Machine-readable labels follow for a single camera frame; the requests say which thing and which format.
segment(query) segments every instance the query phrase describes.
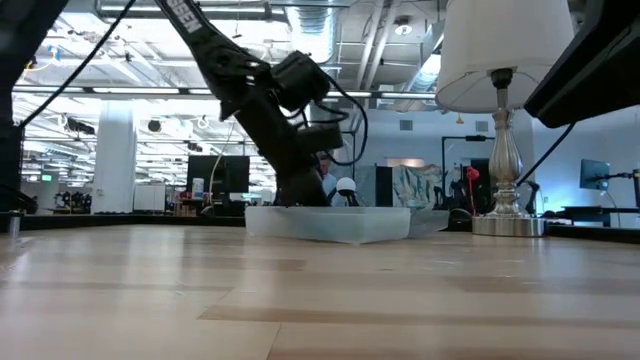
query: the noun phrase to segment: silver lamp stand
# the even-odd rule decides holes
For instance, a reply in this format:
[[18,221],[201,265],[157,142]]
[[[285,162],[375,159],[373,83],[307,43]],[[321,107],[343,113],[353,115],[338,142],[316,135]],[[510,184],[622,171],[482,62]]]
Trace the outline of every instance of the silver lamp stand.
[[484,216],[473,218],[473,233],[489,236],[540,237],[544,235],[543,219],[530,217],[518,206],[516,181],[522,174],[522,160],[511,131],[513,111],[508,109],[508,87],[513,78],[512,69],[491,72],[491,80],[498,92],[496,142],[489,159],[489,173],[496,178],[496,207]]

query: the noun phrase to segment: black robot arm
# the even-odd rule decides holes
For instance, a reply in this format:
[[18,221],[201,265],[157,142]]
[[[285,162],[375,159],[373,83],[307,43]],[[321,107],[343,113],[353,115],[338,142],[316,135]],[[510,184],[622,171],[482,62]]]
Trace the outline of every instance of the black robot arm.
[[337,125],[297,130],[280,111],[298,111],[327,95],[327,75],[294,52],[273,68],[216,29],[192,0],[156,0],[187,44],[207,85],[276,171],[285,204],[327,206],[314,155],[342,146]]

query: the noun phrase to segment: table lamp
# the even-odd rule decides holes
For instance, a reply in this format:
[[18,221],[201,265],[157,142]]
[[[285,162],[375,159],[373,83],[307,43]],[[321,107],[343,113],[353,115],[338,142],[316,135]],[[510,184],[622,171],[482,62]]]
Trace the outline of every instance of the table lamp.
[[473,232],[541,236],[544,221],[519,209],[522,160],[511,132],[521,108],[574,36],[567,0],[450,0],[436,102],[461,113],[492,113],[496,141],[489,172],[496,207]]

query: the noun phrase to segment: desk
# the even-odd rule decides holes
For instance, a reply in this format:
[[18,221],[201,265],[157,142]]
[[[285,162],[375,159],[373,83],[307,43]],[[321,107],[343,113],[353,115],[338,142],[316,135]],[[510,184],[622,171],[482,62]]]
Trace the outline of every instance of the desk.
[[159,225],[24,235],[23,253],[0,252],[3,360],[640,354],[638,246],[458,233],[352,246]]
[[605,208],[601,206],[564,206],[563,219],[575,222],[601,222],[604,227],[611,227],[611,214],[638,214],[638,208]]

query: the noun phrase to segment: wooden tabletop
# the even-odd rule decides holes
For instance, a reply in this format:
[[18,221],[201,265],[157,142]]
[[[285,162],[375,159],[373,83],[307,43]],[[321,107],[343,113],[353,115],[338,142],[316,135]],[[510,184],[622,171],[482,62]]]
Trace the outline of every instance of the wooden tabletop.
[[0,252],[3,360],[640,358],[633,245],[439,233],[353,246],[195,226],[23,235],[24,249]]

